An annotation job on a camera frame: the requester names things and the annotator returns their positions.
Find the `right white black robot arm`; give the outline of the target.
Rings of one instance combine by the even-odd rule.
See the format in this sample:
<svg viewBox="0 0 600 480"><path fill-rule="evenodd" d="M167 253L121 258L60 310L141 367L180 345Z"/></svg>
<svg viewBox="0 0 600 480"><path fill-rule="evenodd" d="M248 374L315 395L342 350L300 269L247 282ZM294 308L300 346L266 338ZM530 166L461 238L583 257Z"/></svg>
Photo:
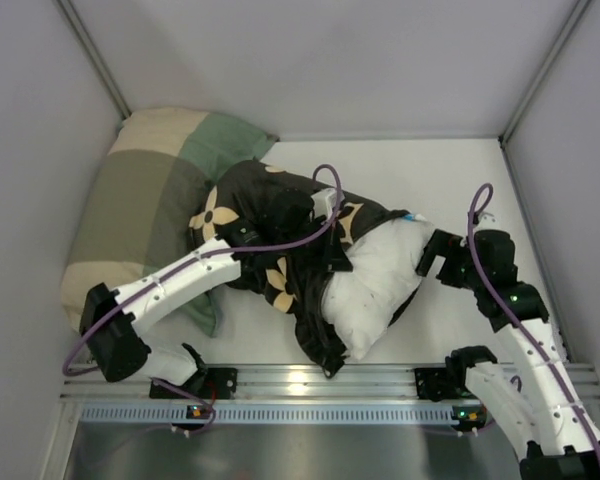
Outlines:
<svg viewBox="0 0 600 480"><path fill-rule="evenodd" d="M518 381L505 376L484 346L463 347L445 359L456 385L469 391L505 434L524 479L600 479L600 430L587 413L554 342L548 310L532 285L518 278L515 244L501 230L466 238L433 233L417 266L426 275L473 293L478 311L509 354Z"/></svg>

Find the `black floral plush pillowcase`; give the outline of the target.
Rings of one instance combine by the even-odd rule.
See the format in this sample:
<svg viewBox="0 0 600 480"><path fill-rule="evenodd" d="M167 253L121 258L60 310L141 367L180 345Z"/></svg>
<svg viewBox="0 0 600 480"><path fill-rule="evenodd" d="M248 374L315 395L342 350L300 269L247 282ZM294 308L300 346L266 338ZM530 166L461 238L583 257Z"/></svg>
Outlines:
<svg viewBox="0 0 600 480"><path fill-rule="evenodd" d="M268 203L283 189L298 189L311 196L324 187L314 178L284 172L264 163L240 162L220 178L203 210L191 218L192 241L197 246L202 245L236 217L250 220L261 217ZM326 284L334 273L353 270L346 252L358 239L387 221L404 218L405 214L403 210L389 210L373 200L346 192L330 232L321 237L322 249L312 251L307 266L291 267L291 283L299 290L299 305L285 313L267 296L248 290L263 296L280 312L294 316L295 337L301 350L328 378L344 366L346 357L344 344L321 313Z"/></svg>

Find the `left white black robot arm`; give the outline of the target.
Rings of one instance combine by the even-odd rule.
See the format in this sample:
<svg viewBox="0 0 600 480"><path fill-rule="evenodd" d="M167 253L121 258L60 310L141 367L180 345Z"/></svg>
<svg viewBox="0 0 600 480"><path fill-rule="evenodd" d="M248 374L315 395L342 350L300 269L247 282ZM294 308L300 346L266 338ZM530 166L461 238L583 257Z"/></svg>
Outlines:
<svg viewBox="0 0 600 480"><path fill-rule="evenodd" d="M193 390L207 368L196 350L151 335L173 311L207 291L252 271L257 256L307 237L333 212L333 190L308 196L281 191L255 220L237 218L192 253L135 282L87 294L81 319L86 345L106 381L133 375L158 378Z"/></svg>

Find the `white pillow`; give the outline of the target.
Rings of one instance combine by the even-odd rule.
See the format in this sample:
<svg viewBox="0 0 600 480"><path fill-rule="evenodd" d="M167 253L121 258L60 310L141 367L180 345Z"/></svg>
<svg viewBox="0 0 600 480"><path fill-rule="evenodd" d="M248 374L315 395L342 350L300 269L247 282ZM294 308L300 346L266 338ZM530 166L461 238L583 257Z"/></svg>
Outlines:
<svg viewBox="0 0 600 480"><path fill-rule="evenodd" d="M434 230L423 219L394 219L346 252L353 270L334 273L321 299L322 316L344 344L346 358L362 360L417 291L422 277L416 269Z"/></svg>

